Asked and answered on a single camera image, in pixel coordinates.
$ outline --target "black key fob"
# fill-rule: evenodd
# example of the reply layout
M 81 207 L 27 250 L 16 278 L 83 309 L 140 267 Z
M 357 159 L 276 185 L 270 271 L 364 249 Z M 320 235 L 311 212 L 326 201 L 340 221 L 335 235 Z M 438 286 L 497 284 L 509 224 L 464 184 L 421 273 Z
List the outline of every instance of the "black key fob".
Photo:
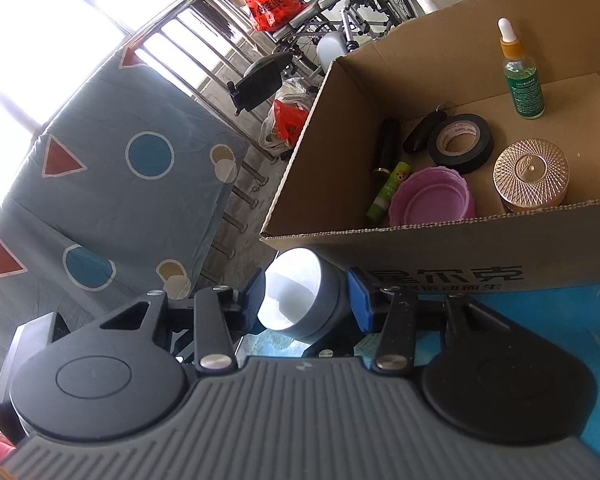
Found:
M 446 119 L 446 113 L 435 110 L 424 117 L 402 144 L 405 153 L 418 153 L 427 148 L 427 141 L 436 126 Z

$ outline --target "cardboard box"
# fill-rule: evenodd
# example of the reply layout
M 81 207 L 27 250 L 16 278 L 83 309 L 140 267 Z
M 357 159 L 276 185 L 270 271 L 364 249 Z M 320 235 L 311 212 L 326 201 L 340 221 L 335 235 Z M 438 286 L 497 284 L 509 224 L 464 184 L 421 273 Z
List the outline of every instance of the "cardboard box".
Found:
M 535 58 L 546 101 L 528 121 L 502 73 L 497 21 L 509 18 Z M 365 229 L 378 126 L 408 134 L 441 103 L 490 125 L 487 164 L 465 175 L 469 221 Z M 493 165 L 516 140 L 550 140 L 571 172 L 560 207 L 506 212 Z M 415 170 L 428 155 L 404 155 Z M 424 291 L 532 290 L 600 282 L 600 0 L 465 0 L 333 63 L 262 229 L 277 250 L 308 247 L 343 269 L 400 270 Z

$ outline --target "green liquid bottle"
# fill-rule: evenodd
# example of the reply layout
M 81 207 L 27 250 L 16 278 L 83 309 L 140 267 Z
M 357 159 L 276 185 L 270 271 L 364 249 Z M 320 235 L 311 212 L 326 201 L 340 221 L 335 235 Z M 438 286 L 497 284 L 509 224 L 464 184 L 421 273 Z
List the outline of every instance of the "green liquid bottle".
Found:
M 525 51 L 507 18 L 500 18 L 498 26 L 502 38 L 500 46 L 504 54 L 502 68 L 513 99 L 513 105 L 521 117 L 535 119 L 544 112 L 544 98 L 538 78 L 536 62 Z

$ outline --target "black circular pad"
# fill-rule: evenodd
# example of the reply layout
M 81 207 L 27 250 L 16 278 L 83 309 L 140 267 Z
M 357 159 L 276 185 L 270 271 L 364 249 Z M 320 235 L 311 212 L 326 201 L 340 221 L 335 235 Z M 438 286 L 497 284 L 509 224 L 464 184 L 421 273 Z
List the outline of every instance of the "black circular pad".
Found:
M 451 139 L 460 135 L 471 135 L 474 141 L 462 152 L 447 151 Z M 454 115 L 435 127 L 429 137 L 427 151 L 438 166 L 460 174 L 471 173 L 489 160 L 493 153 L 493 136 L 482 117 L 475 114 Z
M 461 431 L 514 445 L 580 434 L 596 400 L 593 375 L 578 359 L 506 332 L 463 335 L 425 368 L 422 390 Z
M 160 422 L 187 387 L 182 366 L 136 330 L 98 323 L 29 359 L 11 400 L 37 432 L 69 442 L 102 442 Z
M 78 399 L 101 399 L 129 384 L 131 368 L 120 359 L 104 355 L 80 357 L 63 365 L 56 375 L 58 387 Z

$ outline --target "metal screw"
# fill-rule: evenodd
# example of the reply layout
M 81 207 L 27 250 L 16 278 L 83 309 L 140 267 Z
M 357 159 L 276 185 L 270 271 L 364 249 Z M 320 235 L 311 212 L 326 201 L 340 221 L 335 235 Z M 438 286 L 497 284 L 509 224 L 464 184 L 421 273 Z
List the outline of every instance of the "metal screw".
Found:
M 398 354 L 383 355 L 376 359 L 376 365 L 381 370 L 401 370 L 407 365 L 407 358 Z
M 207 370 L 223 370 L 231 366 L 231 358 L 225 354 L 209 354 L 200 359 L 200 366 Z

